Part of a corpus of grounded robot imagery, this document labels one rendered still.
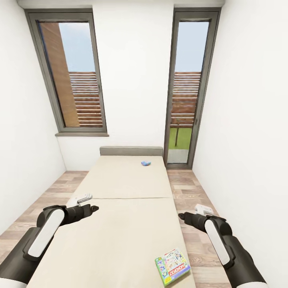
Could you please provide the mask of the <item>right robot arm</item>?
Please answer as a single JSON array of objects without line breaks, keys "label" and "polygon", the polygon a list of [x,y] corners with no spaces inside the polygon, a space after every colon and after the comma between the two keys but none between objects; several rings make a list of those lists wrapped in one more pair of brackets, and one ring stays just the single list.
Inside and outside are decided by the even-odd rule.
[{"label": "right robot arm", "polygon": [[[217,253],[232,288],[270,288],[256,268],[250,253],[233,236],[230,224],[225,218],[213,214],[213,210],[197,204],[194,214],[179,213],[184,223],[206,232]],[[204,214],[207,214],[204,216]]]}]

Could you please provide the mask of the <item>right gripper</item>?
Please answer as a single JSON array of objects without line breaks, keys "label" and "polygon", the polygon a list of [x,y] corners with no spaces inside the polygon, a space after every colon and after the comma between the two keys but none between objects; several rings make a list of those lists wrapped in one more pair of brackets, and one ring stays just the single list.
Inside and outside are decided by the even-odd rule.
[{"label": "right gripper", "polygon": [[199,218],[201,218],[202,216],[203,215],[192,214],[192,213],[189,213],[189,212],[185,212],[184,214],[183,213],[179,213],[178,214],[178,217],[181,220],[184,220],[185,224],[193,226],[193,227],[197,228],[200,231],[201,231],[201,229],[199,227],[198,221],[199,221]]}]

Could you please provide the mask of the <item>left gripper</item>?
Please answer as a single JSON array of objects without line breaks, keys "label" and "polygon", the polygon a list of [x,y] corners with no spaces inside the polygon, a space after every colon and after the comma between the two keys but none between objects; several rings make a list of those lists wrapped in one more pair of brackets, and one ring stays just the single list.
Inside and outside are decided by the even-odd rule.
[{"label": "left gripper", "polygon": [[71,223],[78,222],[82,220],[83,218],[87,218],[92,215],[93,212],[99,210],[98,206],[91,206],[90,204],[86,204],[84,206],[77,206],[72,207],[75,211],[75,217],[74,220]]}]

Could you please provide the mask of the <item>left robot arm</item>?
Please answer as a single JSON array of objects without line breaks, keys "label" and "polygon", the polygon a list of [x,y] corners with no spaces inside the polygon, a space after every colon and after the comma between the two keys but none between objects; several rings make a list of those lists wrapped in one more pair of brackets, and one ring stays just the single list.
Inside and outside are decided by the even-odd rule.
[{"label": "left robot arm", "polygon": [[71,208],[53,205],[44,208],[37,221],[0,264],[0,288],[26,288],[60,226],[75,223],[99,210],[81,202],[92,199],[90,193],[72,199]]}]

